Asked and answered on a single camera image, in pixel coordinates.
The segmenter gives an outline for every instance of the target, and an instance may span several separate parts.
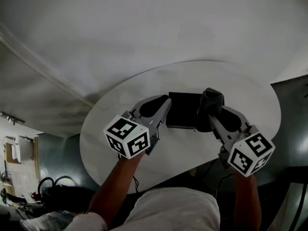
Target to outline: cable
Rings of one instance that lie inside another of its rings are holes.
[[[117,158],[118,158],[119,160],[121,159],[120,153],[117,154]],[[133,179],[134,179],[134,181],[135,181],[135,190],[136,190],[136,193],[138,193],[139,181],[136,179],[135,176],[133,176]]]
[[[158,126],[157,126],[157,128],[156,128],[156,133],[157,133],[157,138],[159,139],[159,132],[158,132],[158,128],[159,128],[159,126],[160,125],[162,125],[162,122],[160,121],[159,122],[159,124],[158,124]]]
[[[51,180],[51,182],[52,182],[52,187],[54,187],[54,181],[53,181],[52,178],[46,177],[46,178],[42,179],[42,180],[40,181],[39,185],[38,185],[38,194],[39,194],[40,196],[42,196],[42,194],[41,194],[41,192],[40,192],[40,187],[41,187],[42,184],[43,184],[45,181],[47,181],[47,180]]]
[[[0,192],[0,196],[1,196],[1,199],[2,199],[2,202],[8,206],[10,206],[7,202],[6,202],[6,190],[5,188],[3,188]]]
[[[135,176],[133,176],[133,179],[134,179],[134,181],[135,181],[135,189],[136,189],[136,193],[138,193],[139,181],[135,178]]]
[[[233,174],[228,174],[227,176],[221,178],[221,180],[219,181],[218,186],[217,186],[216,191],[215,191],[215,199],[216,199],[216,201],[217,201],[217,193],[218,193],[218,190],[219,190],[220,185],[222,184],[222,182],[223,182],[226,178],[229,178],[229,177],[232,176],[232,175],[234,175],[234,173],[233,173]]]

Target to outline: round white table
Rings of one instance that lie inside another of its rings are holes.
[[[242,112],[269,139],[275,136],[281,112],[269,83],[230,63],[195,61],[166,65],[123,82],[91,109],[80,134],[81,158],[90,176],[101,185],[118,161],[117,153],[107,146],[103,135],[103,129],[116,115],[150,96],[170,91],[202,93],[207,87],[222,92],[225,105]],[[143,157],[135,174],[139,191],[217,158],[221,147],[213,133],[167,128],[163,124],[159,134],[160,141],[150,156]],[[132,181],[129,193],[134,192]]]

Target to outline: human arm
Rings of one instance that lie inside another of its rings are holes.
[[[258,231],[261,225],[261,206],[254,175],[244,177],[235,173],[236,200],[234,229]]]
[[[100,215],[109,226],[123,204],[144,152],[132,159],[122,157],[93,197],[89,212]]]

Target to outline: floor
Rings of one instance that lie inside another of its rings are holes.
[[[308,76],[272,85],[280,102],[282,122],[273,142],[276,150],[269,162],[256,173],[258,186],[269,186],[282,177],[288,167],[308,166]],[[66,183],[98,189],[85,170],[79,152],[79,135],[68,139],[44,134],[38,139],[41,177],[67,176]],[[170,185],[187,182],[195,188],[213,193],[228,173],[219,160],[197,166],[168,181]],[[223,199],[234,193],[234,179],[225,179],[218,192]]]

